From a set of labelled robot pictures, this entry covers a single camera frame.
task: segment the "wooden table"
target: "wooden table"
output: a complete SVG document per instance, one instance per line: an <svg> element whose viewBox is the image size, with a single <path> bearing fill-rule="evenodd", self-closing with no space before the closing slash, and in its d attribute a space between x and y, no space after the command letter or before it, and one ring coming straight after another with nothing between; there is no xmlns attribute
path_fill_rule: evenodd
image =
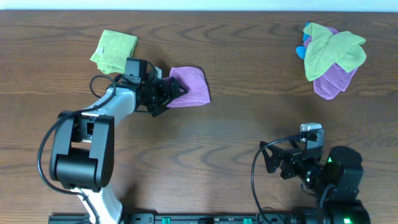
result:
<svg viewBox="0 0 398 224"><path fill-rule="evenodd" d="M366 39L366 62L331 101L314 93L295 53L308 21ZM85 212L43 184L35 159L59 112L96 100L88 83L100 72L89 59L105 29L138 36L134 56L165 73L202 68L211 92L208 105L134 113L116 128L111 182L128 210L256 213L250 169L259 141L312 121L325 128L325 156L336 145L362 154L358 198L372 223L398 222L398 14L1 11L0 223ZM315 203L298 178L267 174L262 161L256 190L278 210Z"/></svg>

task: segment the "black cable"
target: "black cable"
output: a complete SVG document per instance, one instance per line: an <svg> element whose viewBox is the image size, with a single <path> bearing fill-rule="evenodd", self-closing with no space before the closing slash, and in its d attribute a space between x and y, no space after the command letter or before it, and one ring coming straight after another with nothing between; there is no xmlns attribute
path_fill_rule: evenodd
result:
<svg viewBox="0 0 398 224"><path fill-rule="evenodd" d="M113 79L114 82L118 82L122 78L123 74L116 75Z"/></svg>
<svg viewBox="0 0 398 224"><path fill-rule="evenodd" d="M305 184L304 184L304 182L302 182L301 183L301 189L304 191L304 193L306 193L308 195L311 195L312 197L317 197L314 193L307 192L306 190L304 190L304 186L305 186Z"/></svg>
<svg viewBox="0 0 398 224"><path fill-rule="evenodd" d="M128 82L128 84L130 85L135 85L135 83L133 83L132 81L130 81L128 78L124 77L124 75L122 75L122 79L126 82Z"/></svg>
<svg viewBox="0 0 398 224"><path fill-rule="evenodd" d="M271 146L271 145L273 145L273 144L279 143L279 142L283 142L283 141L289 140L290 138L296 138L296 137L298 137L298 136L299 136L299 135L296 134L296 135L294 135L294 136L290 136L290 137L287 137L287 138L282 138L282 139L278 139L278 140L275 140L275 141L273 141L273 142L270 142L270 143L266 144L265 146L263 146L262 148L260 148L260 150L258 150L257 153L256 153L256 155L254 156L253 164L252 164L252 166L251 166L251 190L252 190L252 192L253 192L253 197L254 197L254 200L256 201L257 208L259 209L259 211L260 211L260 213L261 213L263 219L264 219L268 224L272 224L272 223L271 223L271 221L269 221L269 220L267 219L266 215L265 215L264 212L262 211L262 208L261 208L261 206L260 206L259 200L258 200L257 195L256 195L256 190L255 190L255 188L254 188L254 168L255 168L255 166L256 166L257 158L259 157L259 154L260 154L263 150L265 150L267 147L269 147L269 146Z"/></svg>
<svg viewBox="0 0 398 224"><path fill-rule="evenodd" d="M111 82L112 82L112 84L113 84L113 91L112 91L112 94L111 94L107 99L105 99L102 103L100 103L99 105L94 105L94 106L91 107L91 108L87 108L87 109L82 109L82 110L74 111L74 112L72 112L72 113L70 113L70 114L67 114L67 115L61 117L61 118L60 118L57 122L55 122L55 124L53 124L53 126L51 126L51 128L47 131L47 133L45 134L45 136L44 136L44 138L43 138L43 140L42 140L42 142L41 142L41 144L40 144L39 151L38 151L38 153L37 153L37 169L39 170L39 174L40 174L40 177L42 178L43 182L44 182L48 187L50 187L51 189L53 189L53 190L56 191L56 192L60 192L60 193L63 193L63 194L68 194L68 195L79 195L79 196L82 196L82 197L83 197L83 201L86 201L86 202L87 202L87 205L89 206L89 208L91 209L91 211L94 213L94 216L95 216L95 218L96 218L96 223L98 223L98 221L99 221L99 216L98 216L97 211L95 210L93 204L90 202L90 200L88 199L88 196L87 196L86 194L84 194L83 192L72 192L72 191L69 191L69 190L60 189L60 188L58 188L58 187L52 185L52 184L49 182L49 180L45 177L45 175L44 175L44 173L43 173L43 169L42 169L42 154L43 154L43 150L44 150L45 143L46 143L47 140L49 139L50 135L51 135L52 132L53 132L54 130L56 130L56 128L59 127L63 122L65 122L66 120L68 120L68 119L70 119L70 118L72 118L72 117L78 116L78 115L80 115L80 114L82 114L82 113L84 113L84 112L89 112L89 111L97 110L98 108L101 108L102 106L104 106L105 104L107 104L110 100L112 100L113 96L116 94L116 84L115 84L115 82L113 81L113 79L110 78L109 76L106 76L106 75L97 75L97 76L93 77L93 78L91 79L91 81L90 81L90 90L91 90L91 92L92 92L95 96L97 96L97 95L94 93L94 91L93 91L92 85L93 85L93 82L94 82L97 78L100 78L100 77L102 77L102 78L107 78L107 79L111 80Z"/></svg>
<svg viewBox="0 0 398 224"><path fill-rule="evenodd" d="M284 219L284 218L282 217L282 215L278 214L274 208L265 206L265 207L263 207L262 209L271 209L271 210L272 210L284 223L286 223L287 217L286 217L286 219ZM259 214L260 214L260 211L258 211L257 214L256 214L256 221L258 221L259 223L262 224L262 221L261 221L260 218L259 218Z"/></svg>
<svg viewBox="0 0 398 224"><path fill-rule="evenodd" d="M328 184L328 185L326 186L326 188L323 190L322 197L321 197L321 199L319 200L319 206L320 206L321 208L323 208L323 202L325 201L325 198L326 198L326 195L328 194L328 191L329 191L331 188L335 188L335 187L336 187L336 185L334 185L334 184Z"/></svg>

